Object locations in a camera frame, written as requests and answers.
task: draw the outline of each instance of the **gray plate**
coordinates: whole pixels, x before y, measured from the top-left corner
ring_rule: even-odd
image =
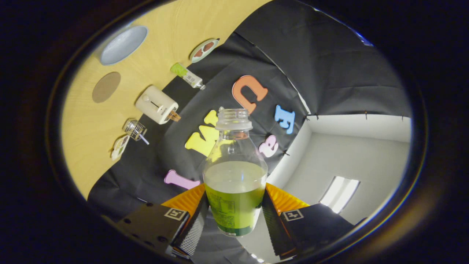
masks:
[[[127,58],[140,47],[148,34],[145,26],[131,27],[115,37],[103,50],[101,64],[112,65]]]

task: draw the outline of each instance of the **wooden table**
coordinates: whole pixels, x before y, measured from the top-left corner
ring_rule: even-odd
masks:
[[[110,66],[103,66],[98,54],[85,60],[70,85],[61,124],[68,170],[85,198],[117,162],[111,160],[109,150],[125,134],[122,126],[126,119],[141,117],[134,106],[139,94],[149,85],[163,89],[176,77],[169,70],[174,63],[189,66],[189,54],[207,39],[220,38],[222,45],[246,17],[269,1],[174,1],[132,23],[147,26],[149,32],[145,42],[128,58]],[[95,103],[91,97],[94,86],[114,71],[121,75],[117,90],[105,102]]]

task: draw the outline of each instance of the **beige round mat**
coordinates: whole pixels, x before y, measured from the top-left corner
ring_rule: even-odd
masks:
[[[93,89],[93,101],[102,103],[109,99],[121,82],[121,75],[114,71],[102,77]]]

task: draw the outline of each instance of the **white ceiling light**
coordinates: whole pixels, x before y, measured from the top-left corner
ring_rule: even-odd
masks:
[[[333,212],[339,213],[352,198],[359,184],[360,182],[356,179],[336,176],[319,202],[329,206]]]
[[[334,177],[334,180],[332,181],[331,186],[327,190],[326,194],[324,197],[321,199],[320,203],[322,203],[325,206],[329,206],[331,202],[334,200],[334,198],[337,196],[339,193],[340,189],[342,188],[342,183],[344,182],[344,177]]]

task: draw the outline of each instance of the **plastic bottle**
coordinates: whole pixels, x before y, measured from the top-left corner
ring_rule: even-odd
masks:
[[[227,236],[250,233],[257,222],[267,164],[249,137],[246,109],[220,108],[215,128],[220,137],[204,167],[207,197],[218,228]]]
[[[192,71],[188,70],[179,62],[171,66],[170,70],[173,73],[177,74],[177,76],[181,77],[188,84],[190,84],[192,88],[199,88],[200,90],[205,89],[205,85],[202,83],[202,79],[199,76],[192,73]]]

